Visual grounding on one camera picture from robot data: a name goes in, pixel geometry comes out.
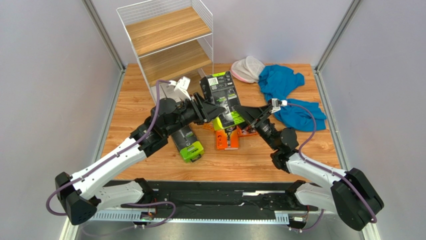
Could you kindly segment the black green razor box large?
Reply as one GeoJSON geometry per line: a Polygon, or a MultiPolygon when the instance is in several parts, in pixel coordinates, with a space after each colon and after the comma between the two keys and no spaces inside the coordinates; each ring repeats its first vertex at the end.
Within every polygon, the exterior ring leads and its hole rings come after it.
{"type": "Polygon", "coordinates": [[[232,128],[244,122],[235,110],[235,106],[241,103],[230,71],[204,76],[199,85],[206,100],[225,109],[212,121],[215,131],[232,128]]]}

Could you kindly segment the black green razor box small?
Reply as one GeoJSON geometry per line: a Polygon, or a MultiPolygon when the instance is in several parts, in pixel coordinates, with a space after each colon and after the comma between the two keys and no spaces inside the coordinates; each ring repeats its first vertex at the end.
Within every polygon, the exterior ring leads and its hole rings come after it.
{"type": "Polygon", "coordinates": [[[176,131],[171,138],[185,163],[194,163],[205,153],[203,145],[190,126],[176,131]]]}

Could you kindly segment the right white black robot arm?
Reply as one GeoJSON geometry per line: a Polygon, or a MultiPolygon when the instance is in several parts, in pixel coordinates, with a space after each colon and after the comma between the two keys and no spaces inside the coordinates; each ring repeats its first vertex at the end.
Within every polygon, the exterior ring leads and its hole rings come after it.
{"type": "Polygon", "coordinates": [[[245,123],[274,151],[270,155],[274,166],[308,180],[294,184],[290,193],[296,201],[335,213],[356,231],[369,223],[375,224],[385,205],[364,172],[357,168],[334,168],[302,153],[296,130],[289,127],[277,130],[270,121],[275,109],[271,103],[261,107],[235,106],[245,123]]]}

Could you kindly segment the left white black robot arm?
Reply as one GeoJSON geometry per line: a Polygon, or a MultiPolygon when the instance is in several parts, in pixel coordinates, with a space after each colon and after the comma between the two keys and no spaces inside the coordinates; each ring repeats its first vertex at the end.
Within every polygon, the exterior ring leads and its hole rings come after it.
{"type": "Polygon", "coordinates": [[[153,201],[153,190],[143,178],[121,185],[106,184],[132,165],[147,159],[168,144],[172,134],[191,123],[209,123],[225,108],[195,93],[180,102],[172,98],[158,99],[151,115],[117,148],[92,165],[55,177],[57,196],[74,226],[92,218],[98,211],[128,205],[145,208],[153,201]]]}

